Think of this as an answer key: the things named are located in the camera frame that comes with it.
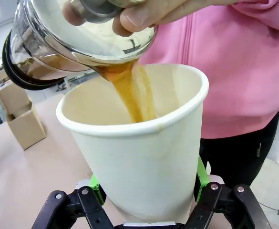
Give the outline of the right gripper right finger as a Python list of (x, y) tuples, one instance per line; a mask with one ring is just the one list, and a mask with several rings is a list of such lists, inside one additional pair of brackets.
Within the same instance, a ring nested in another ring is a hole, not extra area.
[(211, 181), (206, 168), (198, 159), (193, 208), (184, 229), (207, 229), (214, 213), (223, 214), (232, 229), (272, 229), (250, 187), (228, 188)]

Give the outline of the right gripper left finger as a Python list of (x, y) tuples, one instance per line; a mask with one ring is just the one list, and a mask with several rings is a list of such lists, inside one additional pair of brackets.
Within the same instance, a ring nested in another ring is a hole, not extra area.
[(86, 218), (90, 229), (113, 229), (103, 205), (106, 194), (95, 176), (72, 193), (53, 191), (47, 197), (31, 229), (71, 229)]

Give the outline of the white paper cup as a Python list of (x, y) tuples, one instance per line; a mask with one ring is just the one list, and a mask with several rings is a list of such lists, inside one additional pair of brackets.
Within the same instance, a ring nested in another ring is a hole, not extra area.
[(128, 222), (186, 222), (193, 198), (209, 82), (182, 64), (145, 65), (156, 119), (133, 124), (100, 76), (69, 91), (56, 116)]

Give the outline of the glass pitcher with black base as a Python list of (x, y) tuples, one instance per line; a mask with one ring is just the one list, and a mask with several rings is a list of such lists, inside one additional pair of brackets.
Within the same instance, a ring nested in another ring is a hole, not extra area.
[(124, 9), (144, 0), (20, 0), (2, 62), (19, 87), (43, 90), (66, 76), (140, 58), (157, 27), (129, 37), (113, 31)]

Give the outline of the brown cardboard cup carrier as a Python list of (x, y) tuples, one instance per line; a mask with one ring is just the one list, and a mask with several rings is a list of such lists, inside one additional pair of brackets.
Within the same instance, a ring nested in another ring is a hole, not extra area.
[(46, 138), (46, 132), (26, 91), (0, 71), (0, 104), (10, 130), (22, 147), (27, 149)]

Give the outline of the amber drink stream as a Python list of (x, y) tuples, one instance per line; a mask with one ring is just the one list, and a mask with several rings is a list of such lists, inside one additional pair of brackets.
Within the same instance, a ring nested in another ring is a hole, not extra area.
[(97, 66), (96, 71), (113, 84), (134, 123), (156, 119), (150, 79), (138, 60)]

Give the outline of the person's right hand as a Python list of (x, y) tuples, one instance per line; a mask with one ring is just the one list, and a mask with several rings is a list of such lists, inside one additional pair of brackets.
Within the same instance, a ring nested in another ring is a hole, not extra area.
[(115, 34), (129, 37), (155, 25), (176, 21), (211, 5), (221, 5), (222, 0), (145, 0), (123, 10), (113, 21)]

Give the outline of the person in pink sleeve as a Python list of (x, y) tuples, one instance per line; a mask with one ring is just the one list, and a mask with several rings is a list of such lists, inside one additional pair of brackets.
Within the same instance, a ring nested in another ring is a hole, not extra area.
[(201, 139), (200, 157), (211, 174), (233, 188), (250, 186), (260, 172), (271, 149), (279, 122), (279, 112), (261, 130), (220, 139)]

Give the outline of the pink hoodie torso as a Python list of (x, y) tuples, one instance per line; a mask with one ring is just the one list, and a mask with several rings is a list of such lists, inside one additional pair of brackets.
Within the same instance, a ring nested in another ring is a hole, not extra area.
[(209, 80), (201, 136), (264, 128), (279, 111), (279, 0), (209, 6), (161, 25), (141, 63), (179, 63)]

